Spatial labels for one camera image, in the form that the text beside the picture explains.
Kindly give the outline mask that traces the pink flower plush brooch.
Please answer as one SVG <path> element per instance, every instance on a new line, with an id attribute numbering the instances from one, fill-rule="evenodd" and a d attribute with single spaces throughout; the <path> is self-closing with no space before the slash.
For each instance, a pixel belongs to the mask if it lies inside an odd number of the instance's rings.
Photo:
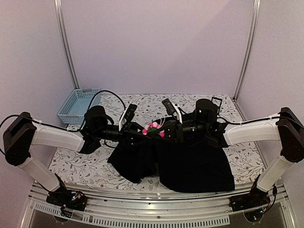
<path id="1" fill-rule="evenodd" d="M 148 135 L 151 132 L 154 132 L 158 129 L 160 129 L 164 124 L 165 119 L 160 118 L 158 120 L 152 121 L 151 123 L 148 123 L 144 126 L 144 129 L 142 130 L 143 135 Z"/>

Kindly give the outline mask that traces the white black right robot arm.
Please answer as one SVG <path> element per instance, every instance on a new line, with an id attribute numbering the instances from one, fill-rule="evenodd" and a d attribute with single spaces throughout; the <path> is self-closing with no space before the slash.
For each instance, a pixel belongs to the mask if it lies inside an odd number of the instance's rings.
<path id="1" fill-rule="evenodd" d="M 277 195 L 275 183 L 294 163 L 304 159 L 304 126 L 288 107 L 265 118 L 246 122 L 231 123 L 220 119 L 220 107 L 212 100 L 196 101 L 193 117 L 183 120 L 182 110 L 169 99 L 162 101 L 167 113 L 177 119 L 169 120 L 162 127 L 149 133 L 157 140 L 181 143 L 199 137 L 215 148 L 226 148 L 234 144 L 257 141 L 280 141 L 280 155 L 255 179 L 250 192 L 230 197 L 229 206 L 233 211 L 256 208 L 260 216 L 266 214 L 274 205 L 268 192 Z"/>

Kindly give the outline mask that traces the black t-shirt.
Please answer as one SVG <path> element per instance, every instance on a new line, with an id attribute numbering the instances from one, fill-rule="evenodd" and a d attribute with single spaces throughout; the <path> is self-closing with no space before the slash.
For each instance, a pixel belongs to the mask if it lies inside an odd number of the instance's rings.
<path id="1" fill-rule="evenodd" d="M 182 143 L 167 143 L 147 136 L 151 139 L 130 149 L 117 145 L 108 158 L 125 179 L 139 183 L 158 174 L 162 185 L 182 193 L 235 189 L 225 148 L 212 147 L 197 136 Z"/>

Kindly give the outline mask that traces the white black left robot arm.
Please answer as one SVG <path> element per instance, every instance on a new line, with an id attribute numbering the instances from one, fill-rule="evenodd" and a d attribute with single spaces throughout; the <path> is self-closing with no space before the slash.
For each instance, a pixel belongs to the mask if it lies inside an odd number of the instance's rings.
<path id="1" fill-rule="evenodd" d="M 1 153 L 7 163 L 28 173 L 48 192 L 47 203 L 59 206 L 63 214 L 73 210 L 84 211 L 86 195 L 79 190 L 67 189 L 57 174 L 31 156 L 30 147 L 45 145 L 90 154 L 101 147 L 101 140 L 110 140 L 125 142 L 133 148 L 148 139 L 141 132 L 143 127 L 132 122 L 136 108 L 136 105 L 129 105 L 119 124 L 115 125 L 102 106 L 93 106 L 84 115 L 83 128 L 75 131 L 35 120 L 28 112 L 14 114 L 15 120 L 3 133 Z"/>

